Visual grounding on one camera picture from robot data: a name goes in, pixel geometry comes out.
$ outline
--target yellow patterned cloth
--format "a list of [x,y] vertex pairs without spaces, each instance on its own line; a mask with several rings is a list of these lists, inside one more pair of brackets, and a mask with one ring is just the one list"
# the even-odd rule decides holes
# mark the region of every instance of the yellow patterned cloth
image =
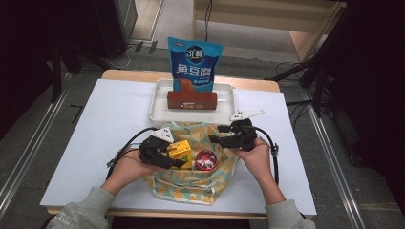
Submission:
[[[219,144],[211,143],[208,136],[219,133],[217,126],[205,123],[177,125],[170,123],[175,142],[188,140],[192,149],[192,170],[162,170],[144,177],[152,192],[165,199],[179,202],[211,205],[225,189],[231,179],[238,157]],[[195,159],[200,151],[212,151],[217,157],[217,165],[211,171],[199,171]]]

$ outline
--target tripod leg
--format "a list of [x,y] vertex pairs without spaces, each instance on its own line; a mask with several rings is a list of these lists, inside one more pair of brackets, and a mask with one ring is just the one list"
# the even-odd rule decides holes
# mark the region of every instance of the tripod leg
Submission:
[[308,68],[300,79],[300,86],[303,88],[309,88],[316,79],[316,75],[316,68]]
[[284,73],[280,73],[271,78],[264,78],[264,80],[272,80],[272,81],[278,82],[282,79],[289,77],[290,75],[293,75],[295,73],[302,71],[303,69],[308,68],[312,63],[313,63],[313,61],[312,61],[312,59],[310,59],[310,60],[306,61],[305,63],[300,64],[299,66],[296,66],[290,70],[285,71]]
[[71,42],[71,41],[66,41],[67,45],[72,48],[72,50],[76,53],[82,54],[89,60],[91,60],[93,63],[97,64],[101,69],[103,70],[109,70],[110,66],[108,66],[106,63],[102,62],[98,57],[94,56],[90,52],[87,52],[83,48],[79,47],[76,43]]
[[321,100],[322,100],[322,89],[324,87],[325,80],[325,68],[321,67],[316,77],[315,93],[313,97],[313,109],[315,110],[318,117],[321,117]]
[[62,78],[60,71],[60,55],[58,43],[55,42],[53,46],[53,98],[51,102],[55,102],[62,92]]
[[63,39],[59,40],[59,53],[69,73],[80,73],[80,61],[77,59],[75,53],[63,41]]

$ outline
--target hand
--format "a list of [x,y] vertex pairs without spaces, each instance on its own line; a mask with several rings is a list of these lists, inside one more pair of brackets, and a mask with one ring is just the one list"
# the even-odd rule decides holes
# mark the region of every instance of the hand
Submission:
[[140,161],[139,150],[130,149],[117,163],[113,173],[101,185],[101,188],[116,195],[122,188],[140,177],[162,170],[159,167],[144,164]]
[[271,174],[270,147],[260,138],[256,138],[254,144],[255,148],[249,152],[241,149],[231,151],[245,162],[246,168],[257,180],[267,205],[286,200]]
[[242,149],[231,149],[231,151],[245,162],[247,169],[256,180],[272,178],[270,169],[270,147],[259,137],[254,141],[255,148],[249,152]]

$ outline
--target white tray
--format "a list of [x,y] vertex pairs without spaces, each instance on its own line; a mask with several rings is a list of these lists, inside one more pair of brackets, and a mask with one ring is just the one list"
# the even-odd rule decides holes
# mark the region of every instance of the white tray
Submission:
[[149,118],[159,127],[170,121],[229,125],[231,123],[229,118],[236,113],[233,87],[229,84],[214,83],[213,92],[217,93],[218,97],[215,111],[168,109],[167,93],[169,91],[173,91],[173,80],[158,80],[152,98]]

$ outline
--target wooden table edge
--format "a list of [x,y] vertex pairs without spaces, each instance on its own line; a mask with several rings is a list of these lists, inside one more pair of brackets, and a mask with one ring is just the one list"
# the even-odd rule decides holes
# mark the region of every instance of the wooden table edge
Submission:
[[[160,79],[172,79],[173,77],[170,72],[107,70],[101,78],[138,82],[156,82]],[[280,87],[277,82],[264,79],[247,79],[217,75],[215,76],[215,82],[230,84],[236,89],[274,93],[280,92]]]
[[[51,215],[56,215],[60,212],[62,207],[48,207],[48,213]],[[209,212],[192,212],[192,211],[151,211],[149,209],[145,210],[117,210],[109,209],[106,216],[113,217],[162,217],[162,218],[193,218],[193,219],[267,219],[265,213],[257,214],[246,214],[246,213],[221,213],[212,214]],[[313,216],[306,215],[307,219],[311,219]]]

